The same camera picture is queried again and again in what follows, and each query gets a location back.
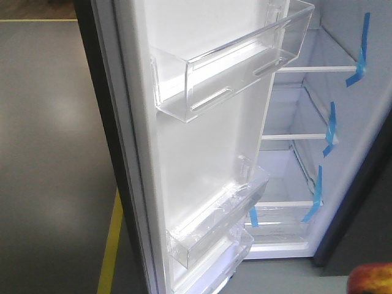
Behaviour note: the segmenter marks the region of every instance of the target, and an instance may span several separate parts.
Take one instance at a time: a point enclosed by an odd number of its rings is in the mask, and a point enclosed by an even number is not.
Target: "blue painter's tape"
[[[356,71],[351,77],[346,79],[345,84],[347,87],[356,83],[365,76],[366,67],[366,54],[368,50],[368,32],[369,32],[370,12],[365,13],[363,18],[363,29],[361,38],[361,49],[358,61],[356,63]]]
[[[314,188],[313,193],[313,206],[311,210],[304,216],[302,222],[308,222],[312,216],[319,210],[321,205],[321,196],[322,196],[322,179],[323,179],[323,167],[321,165],[318,166],[318,176],[316,181],[316,186]]]
[[[330,119],[328,121],[328,128],[326,129],[325,133],[325,140],[328,143],[328,146],[323,150],[323,155],[326,157],[332,151],[333,145],[333,138],[335,137],[336,133],[336,106],[335,102],[331,102],[331,113]]]
[[[253,206],[251,208],[251,210],[249,210],[249,215],[251,217],[252,227],[258,228],[258,218],[257,218],[256,207]]]

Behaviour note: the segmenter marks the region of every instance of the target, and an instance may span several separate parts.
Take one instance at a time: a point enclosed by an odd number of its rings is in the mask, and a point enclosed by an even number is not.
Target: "floor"
[[[0,20],[75,19],[72,0],[2,0]]]
[[[0,18],[74,17],[12,2]],[[0,67],[0,293],[97,293],[116,183],[77,23],[0,23]],[[113,294],[140,293],[129,246],[123,224]],[[243,262],[221,293],[345,293],[321,270]]]

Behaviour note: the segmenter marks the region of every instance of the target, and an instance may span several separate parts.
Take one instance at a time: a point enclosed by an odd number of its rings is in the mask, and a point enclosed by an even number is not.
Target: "door shelf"
[[[267,181],[268,174],[257,167],[249,183],[225,188],[219,199],[199,216],[168,232],[170,255],[185,268],[196,264],[258,202]]]
[[[327,127],[326,119],[305,87],[273,88],[262,140],[325,139]]]
[[[314,6],[288,2],[258,0],[265,13],[257,24],[219,32],[225,42],[216,47],[206,47],[215,33],[206,30],[196,40],[176,40],[176,47],[151,48],[156,107],[188,123],[297,58]],[[216,13],[222,23],[235,22],[228,7]]]
[[[183,275],[174,283],[171,293],[215,292],[228,281],[236,267],[244,260],[253,240],[242,224],[236,224],[227,230],[216,245],[209,248],[204,258],[192,269],[184,269]]]

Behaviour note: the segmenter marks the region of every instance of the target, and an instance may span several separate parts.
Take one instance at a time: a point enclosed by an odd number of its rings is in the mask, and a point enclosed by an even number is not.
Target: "yellow floor line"
[[[68,18],[68,19],[53,19],[53,20],[45,20],[45,19],[36,19],[36,20],[0,20],[0,23],[24,23],[24,22],[54,22],[54,21],[78,21],[76,18]]]
[[[111,214],[108,238],[106,240],[104,260],[102,261],[102,267],[100,270],[97,294],[109,294],[111,292],[111,283],[113,282],[113,274],[115,272],[117,248],[122,220],[123,208],[121,206],[120,196],[117,191],[113,212]]]

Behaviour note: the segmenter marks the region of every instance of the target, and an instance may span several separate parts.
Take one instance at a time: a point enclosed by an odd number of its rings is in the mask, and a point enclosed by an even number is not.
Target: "red apple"
[[[347,294],[392,294],[392,262],[357,266],[347,281]]]

